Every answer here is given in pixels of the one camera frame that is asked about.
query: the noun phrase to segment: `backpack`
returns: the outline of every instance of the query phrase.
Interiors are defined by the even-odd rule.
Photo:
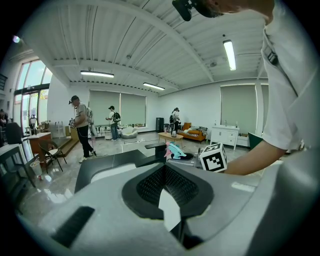
[[[171,114],[170,117],[169,117],[169,123],[170,123],[170,124],[173,124],[174,122],[175,122],[175,120],[174,120],[174,115]]]
[[[121,116],[120,116],[120,114],[119,114],[118,112],[114,112],[114,114],[113,114],[113,121],[114,121],[115,123],[121,121]]]
[[[93,125],[95,123],[94,113],[90,107],[86,107],[86,114],[87,114],[86,118],[87,118],[88,123],[90,125]]]

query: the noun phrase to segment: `sneaker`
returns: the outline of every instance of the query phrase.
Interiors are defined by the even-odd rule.
[[[92,157],[93,155],[95,155],[95,156],[97,155],[96,151],[92,151],[92,152],[89,151],[89,157]]]
[[[79,163],[81,164],[84,160],[88,160],[88,158],[86,158],[86,157],[83,156],[83,157],[80,159]]]

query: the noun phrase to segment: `wooden coffee table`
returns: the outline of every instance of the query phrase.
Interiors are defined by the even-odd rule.
[[[160,142],[160,139],[165,139],[165,142],[167,142],[167,140],[171,142],[181,141],[181,149],[184,147],[182,144],[182,140],[184,137],[182,135],[177,134],[176,137],[172,137],[170,132],[160,132],[158,133],[158,135],[159,135],[158,142]]]

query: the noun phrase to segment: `window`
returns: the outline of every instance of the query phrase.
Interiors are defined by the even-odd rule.
[[[89,92],[89,107],[93,112],[94,125],[106,126],[110,124],[110,121],[106,120],[109,117],[110,106],[114,106],[115,111],[120,113],[120,93],[101,91],[101,90],[90,90]]]
[[[42,77],[45,72],[45,64],[41,60],[31,62],[28,70],[24,88],[41,84]]]
[[[36,125],[47,121],[47,101],[52,73],[41,60],[24,63],[21,66],[13,105],[13,120],[21,125],[23,132],[35,115]]]
[[[42,84],[49,84],[51,81],[52,73],[49,68],[45,68]]]
[[[13,121],[18,125],[21,124],[21,94],[14,97],[13,104]]]
[[[49,89],[40,91],[39,103],[38,103],[38,108],[37,108],[37,115],[38,115],[39,124],[47,121],[48,93],[49,93]]]
[[[265,128],[267,116],[268,116],[268,108],[269,108],[269,86],[262,85],[262,97],[263,97],[263,129]]]
[[[16,90],[29,86],[49,84],[52,73],[41,60],[34,60],[22,64]]]
[[[146,97],[121,93],[121,124],[146,126]]]
[[[146,97],[134,94],[90,90],[89,107],[93,111],[94,125],[107,126],[110,124],[110,106],[121,115],[121,125],[146,126]]]
[[[254,85],[221,86],[221,124],[235,126],[240,133],[255,133],[257,96]]]
[[[4,76],[3,74],[0,74],[0,90],[2,91],[5,90],[5,84],[7,79],[8,78],[6,76]]]
[[[16,85],[17,90],[20,90],[24,87],[29,66],[30,66],[30,63],[26,63],[26,64],[22,65],[21,70],[20,70],[20,77],[19,77],[18,83]]]
[[[22,111],[22,116],[21,116],[21,127],[22,127],[22,131],[25,133],[26,132],[26,127],[29,126],[29,98],[30,95],[26,94],[22,96],[22,107],[21,107],[21,111]]]

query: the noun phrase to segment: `tiled floor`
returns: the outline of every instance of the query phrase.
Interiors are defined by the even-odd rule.
[[[149,157],[155,154],[155,150],[146,149],[145,145],[157,143],[158,139],[159,137],[156,132],[143,133],[138,135],[135,139],[118,141],[109,141],[100,138],[96,140],[94,149],[98,156],[110,156],[132,150],[140,150]],[[198,148],[204,148],[207,145],[208,144],[206,144],[205,141],[200,144],[196,141],[184,139],[183,151],[186,153],[196,153]],[[236,150],[233,150],[233,147],[226,146],[225,152],[229,162],[244,155],[248,152],[248,149],[237,147]],[[33,224],[38,225],[43,216],[49,211],[73,196],[81,165],[79,160],[82,156],[82,146],[78,143],[66,157],[67,164],[62,158],[59,158],[63,172],[60,170],[57,161],[54,160],[54,165],[49,165],[48,174],[44,170],[44,180],[36,180],[36,188],[33,188],[31,185],[27,187],[25,195],[20,203],[20,210],[25,218],[30,220]]]

